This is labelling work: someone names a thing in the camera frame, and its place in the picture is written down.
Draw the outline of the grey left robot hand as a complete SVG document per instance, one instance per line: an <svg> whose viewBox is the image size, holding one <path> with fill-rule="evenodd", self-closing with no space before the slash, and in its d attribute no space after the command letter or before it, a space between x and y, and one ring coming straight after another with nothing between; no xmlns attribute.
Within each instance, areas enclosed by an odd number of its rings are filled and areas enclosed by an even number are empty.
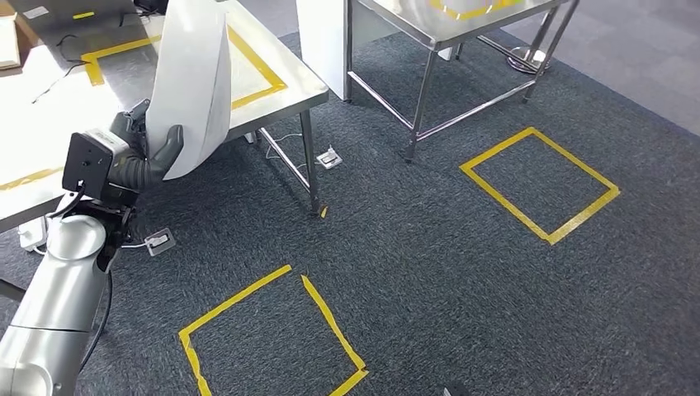
<svg viewBox="0 0 700 396"><path fill-rule="evenodd" d="M149 104L150 100L144 99L130 111L117 113L109 128L127 143L127 149L115 160L108 180L135 191L159 184L184 147L183 127L172 125L167 132L165 144L155 153L149 154L145 117Z"/></svg>

